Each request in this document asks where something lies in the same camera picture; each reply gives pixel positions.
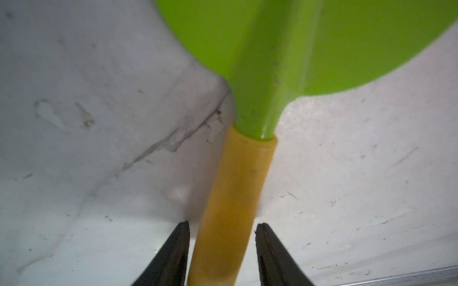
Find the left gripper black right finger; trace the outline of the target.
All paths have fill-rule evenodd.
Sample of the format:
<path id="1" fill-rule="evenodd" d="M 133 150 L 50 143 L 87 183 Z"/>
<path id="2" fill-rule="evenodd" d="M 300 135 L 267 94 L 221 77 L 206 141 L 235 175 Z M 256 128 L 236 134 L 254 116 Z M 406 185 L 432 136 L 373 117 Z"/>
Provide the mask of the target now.
<path id="1" fill-rule="evenodd" d="M 313 286 L 269 224 L 258 224 L 256 253 L 262 286 Z"/>

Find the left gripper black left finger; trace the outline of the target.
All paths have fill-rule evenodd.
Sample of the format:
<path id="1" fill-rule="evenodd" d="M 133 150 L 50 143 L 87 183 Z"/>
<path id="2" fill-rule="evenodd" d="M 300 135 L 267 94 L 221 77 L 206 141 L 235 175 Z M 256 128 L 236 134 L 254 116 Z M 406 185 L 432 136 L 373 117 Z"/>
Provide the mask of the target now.
<path id="1" fill-rule="evenodd" d="M 180 222 L 132 286 L 184 286 L 189 245 L 189 223 Z"/>

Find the green shovel with yellow handle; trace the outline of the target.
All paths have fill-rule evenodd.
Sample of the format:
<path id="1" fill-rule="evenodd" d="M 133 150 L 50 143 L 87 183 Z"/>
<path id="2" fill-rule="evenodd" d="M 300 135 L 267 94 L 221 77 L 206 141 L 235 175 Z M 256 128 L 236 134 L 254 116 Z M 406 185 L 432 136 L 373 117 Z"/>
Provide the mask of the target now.
<path id="1" fill-rule="evenodd" d="M 236 115 L 194 247 L 188 284 L 232 286 L 285 107 L 362 86 L 458 19 L 456 1 L 156 1 L 183 47 L 229 85 Z"/>

